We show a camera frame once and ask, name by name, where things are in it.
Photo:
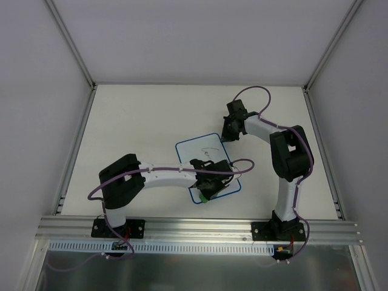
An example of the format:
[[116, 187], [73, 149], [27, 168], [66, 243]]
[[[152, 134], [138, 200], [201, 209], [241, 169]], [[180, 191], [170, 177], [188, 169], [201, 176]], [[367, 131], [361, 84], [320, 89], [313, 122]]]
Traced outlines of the green whiteboard eraser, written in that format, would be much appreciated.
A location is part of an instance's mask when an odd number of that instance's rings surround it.
[[211, 198], [209, 198], [209, 197], [207, 197], [207, 196], [205, 196], [205, 195], [203, 195], [203, 194], [200, 194], [200, 195], [199, 195], [199, 198], [200, 198], [200, 200], [201, 200], [203, 203], [207, 203], [207, 202], [209, 202], [209, 201], [211, 200]]

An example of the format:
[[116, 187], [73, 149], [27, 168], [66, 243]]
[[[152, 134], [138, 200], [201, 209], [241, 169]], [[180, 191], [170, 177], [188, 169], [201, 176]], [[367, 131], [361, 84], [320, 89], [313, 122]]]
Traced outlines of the blue framed whiteboard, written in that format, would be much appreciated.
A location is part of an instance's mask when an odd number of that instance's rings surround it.
[[[219, 162], [227, 160], [231, 162], [229, 155], [221, 143], [221, 137], [218, 133], [209, 133], [207, 135], [199, 136], [192, 139], [187, 139], [175, 144], [175, 150], [178, 155], [180, 163], [187, 163], [192, 159], [199, 159], [202, 161], [211, 160]], [[231, 194], [237, 193], [242, 186], [239, 180], [231, 182], [228, 188], [219, 192], [212, 199], [227, 197]], [[194, 204], [202, 204], [200, 199], [200, 191], [198, 189], [189, 189], [189, 193]]]

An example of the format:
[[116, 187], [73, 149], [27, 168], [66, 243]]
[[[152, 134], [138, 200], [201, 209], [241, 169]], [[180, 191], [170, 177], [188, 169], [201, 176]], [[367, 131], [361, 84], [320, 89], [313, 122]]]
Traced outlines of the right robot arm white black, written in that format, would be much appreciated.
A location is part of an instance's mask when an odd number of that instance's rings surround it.
[[239, 135], [252, 135], [270, 146], [272, 166], [279, 178], [278, 198], [268, 222], [252, 223], [255, 241], [305, 242], [309, 228], [297, 214], [299, 188], [311, 175], [314, 159], [300, 125], [286, 127], [264, 119], [257, 112], [248, 112], [241, 100], [227, 104], [221, 141], [232, 142]]

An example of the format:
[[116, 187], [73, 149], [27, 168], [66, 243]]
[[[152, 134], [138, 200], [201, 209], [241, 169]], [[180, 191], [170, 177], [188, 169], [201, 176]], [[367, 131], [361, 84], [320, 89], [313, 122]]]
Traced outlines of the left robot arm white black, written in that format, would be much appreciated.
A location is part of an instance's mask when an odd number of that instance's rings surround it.
[[141, 162], [127, 154], [99, 173], [100, 185], [87, 197], [102, 203], [105, 229], [113, 237], [127, 239], [130, 226], [125, 207], [145, 189], [182, 187], [197, 189], [204, 201], [214, 198], [235, 179], [232, 164], [192, 159], [184, 164], [167, 165]]

